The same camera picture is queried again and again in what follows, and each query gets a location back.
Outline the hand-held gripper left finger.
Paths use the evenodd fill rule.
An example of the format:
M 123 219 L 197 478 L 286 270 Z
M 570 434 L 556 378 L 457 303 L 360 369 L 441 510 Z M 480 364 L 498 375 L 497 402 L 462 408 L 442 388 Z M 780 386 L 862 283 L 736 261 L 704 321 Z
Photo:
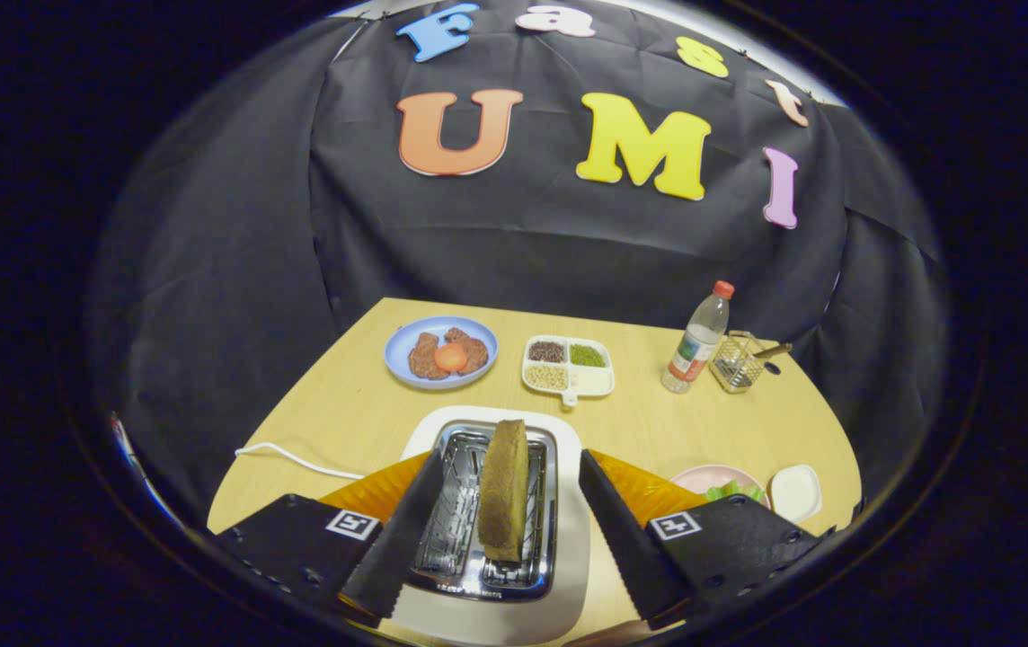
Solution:
M 377 623 L 394 613 L 441 487 L 443 459 L 423 452 L 321 500 L 285 494 L 215 542 L 276 594 Z

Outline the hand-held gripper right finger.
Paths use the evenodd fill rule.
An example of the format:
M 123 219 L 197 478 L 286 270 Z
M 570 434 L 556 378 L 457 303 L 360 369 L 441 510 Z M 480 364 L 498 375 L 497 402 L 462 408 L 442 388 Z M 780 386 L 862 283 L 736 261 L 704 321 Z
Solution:
M 579 484 L 650 630 L 740 613 L 825 540 L 747 495 L 710 502 L 604 452 L 582 451 Z

